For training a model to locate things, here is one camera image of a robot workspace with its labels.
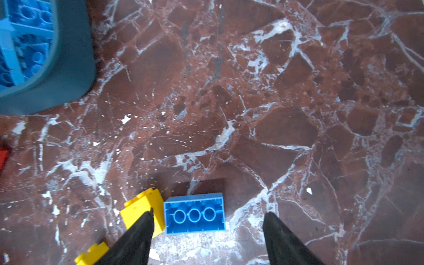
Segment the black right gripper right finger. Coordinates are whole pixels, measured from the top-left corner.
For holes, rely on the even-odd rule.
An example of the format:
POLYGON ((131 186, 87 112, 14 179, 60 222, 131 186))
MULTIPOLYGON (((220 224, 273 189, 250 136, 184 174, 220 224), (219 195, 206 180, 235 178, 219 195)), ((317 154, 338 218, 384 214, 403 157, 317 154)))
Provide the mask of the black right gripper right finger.
POLYGON ((275 213, 269 212, 265 214, 262 228, 270 264, 324 264, 299 240, 275 213))

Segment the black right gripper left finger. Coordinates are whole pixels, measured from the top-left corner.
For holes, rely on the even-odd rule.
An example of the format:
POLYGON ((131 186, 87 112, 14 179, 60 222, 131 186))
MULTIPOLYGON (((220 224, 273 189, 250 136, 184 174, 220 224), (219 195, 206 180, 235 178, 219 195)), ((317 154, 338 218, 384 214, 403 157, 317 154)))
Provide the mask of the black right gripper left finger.
POLYGON ((154 212, 144 212, 95 265, 147 265, 154 232, 154 212))

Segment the blue lego brick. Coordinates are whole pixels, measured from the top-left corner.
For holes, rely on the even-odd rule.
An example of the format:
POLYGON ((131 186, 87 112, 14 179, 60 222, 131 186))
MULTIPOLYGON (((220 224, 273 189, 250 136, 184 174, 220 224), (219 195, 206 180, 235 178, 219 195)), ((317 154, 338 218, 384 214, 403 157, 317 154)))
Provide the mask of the blue lego brick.
POLYGON ((13 41, 24 78, 29 79, 46 62, 52 39, 34 34, 15 34, 13 41))
POLYGON ((15 29, 6 18, 1 19, 1 85, 19 85, 25 81, 15 50, 12 33, 15 29))
POLYGON ((16 31, 46 38, 54 36, 50 2, 5 0, 3 4, 6 19, 16 31))
POLYGON ((164 211, 167 235, 226 230, 222 193, 171 197, 164 211))

